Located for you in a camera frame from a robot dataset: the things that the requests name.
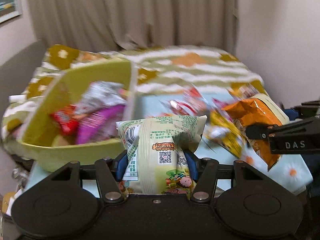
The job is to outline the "pale green snack bag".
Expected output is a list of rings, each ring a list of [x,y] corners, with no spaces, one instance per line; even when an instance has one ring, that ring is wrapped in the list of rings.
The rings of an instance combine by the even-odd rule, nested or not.
[[[196,181],[184,151],[195,152],[207,117],[160,116],[116,123],[128,165],[118,183],[123,195],[185,194]]]

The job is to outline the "orange snack bag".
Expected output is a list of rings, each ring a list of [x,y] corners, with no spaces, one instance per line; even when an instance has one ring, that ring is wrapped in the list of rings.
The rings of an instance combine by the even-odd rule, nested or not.
[[[281,126],[281,120],[271,109],[258,98],[247,98],[237,101],[222,108],[233,120],[235,126],[242,134],[245,134],[248,126]],[[267,141],[263,139],[248,139],[251,147],[259,157],[267,164],[270,170],[280,158],[278,154],[272,154]]]

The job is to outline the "yellow snack bag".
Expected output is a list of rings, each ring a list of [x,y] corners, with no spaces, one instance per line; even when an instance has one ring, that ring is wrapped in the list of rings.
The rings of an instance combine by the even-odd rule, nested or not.
[[[229,115],[219,109],[210,112],[209,125],[204,135],[208,140],[219,144],[238,159],[246,146],[244,136],[233,124]]]

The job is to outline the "purple snack bag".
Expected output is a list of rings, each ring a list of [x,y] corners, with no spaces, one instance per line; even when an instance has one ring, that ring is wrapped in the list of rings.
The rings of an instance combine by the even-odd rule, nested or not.
[[[123,118],[125,106],[102,108],[79,122],[75,144],[87,144],[115,138],[118,135],[116,122]]]

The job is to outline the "red white snack bag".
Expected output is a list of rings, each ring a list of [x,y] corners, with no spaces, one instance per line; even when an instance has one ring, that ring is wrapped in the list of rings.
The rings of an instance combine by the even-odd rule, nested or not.
[[[181,100],[171,99],[166,106],[176,115],[190,116],[207,115],[212,109],[211,104],[195,86],[186,88]]]

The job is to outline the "silver white snack bag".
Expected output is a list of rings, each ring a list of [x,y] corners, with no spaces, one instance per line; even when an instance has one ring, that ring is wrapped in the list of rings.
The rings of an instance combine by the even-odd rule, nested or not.
[[[126,105],[126,100],[119,94],[123,86],[116,82],[92,82],[76,103],[74,113],[76,115],[89,114],[102,108]]]

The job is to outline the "green cardboard box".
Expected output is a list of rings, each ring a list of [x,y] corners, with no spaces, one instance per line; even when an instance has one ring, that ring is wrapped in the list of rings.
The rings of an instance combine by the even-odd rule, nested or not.
[[[66,70],[21,126],[17,155],[50,172],[74,160],[115,158],[124,149],[116,122],[132,117],[135,84],[135,68],[125,59]]]

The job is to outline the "green striped floral duvet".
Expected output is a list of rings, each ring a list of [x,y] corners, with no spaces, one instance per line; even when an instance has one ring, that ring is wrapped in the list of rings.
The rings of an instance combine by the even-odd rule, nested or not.
[[[232,54],[213,47],[168,46],[93,53],[56,44],[47,49],[27,86],[21,88],[22,100],[5,101],[1,136],[4,148],[17,153],[15,130],[39,104],[49,84],[65,71],[98,63],[129,60],[138,70],[136,91],[139,94],[178,93],[188,85],[201,92],[236,90],[250,83],[265,93],[260,75],[252,72]]]

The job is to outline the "grey bed headboard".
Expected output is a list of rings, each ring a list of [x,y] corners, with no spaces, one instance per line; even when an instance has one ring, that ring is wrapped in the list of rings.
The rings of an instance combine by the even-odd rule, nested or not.
[[[43,41],[38,40],[1,65],[1,118],[9,105],[9,96],[24,91],[35,69],[41,66],[46,49]]]

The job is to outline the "beige curtain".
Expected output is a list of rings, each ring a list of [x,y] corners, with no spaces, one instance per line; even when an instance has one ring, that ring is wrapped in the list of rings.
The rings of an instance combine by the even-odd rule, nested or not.
[[[236,0],[28,0],[35,36],[87,51],[195,45],[235,51]]]

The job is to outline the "framed landscape picture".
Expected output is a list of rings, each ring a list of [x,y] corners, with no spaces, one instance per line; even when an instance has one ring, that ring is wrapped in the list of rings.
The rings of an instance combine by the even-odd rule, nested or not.
[[[0,23],[4,24],[22,15],[21,0],[0,0]]]

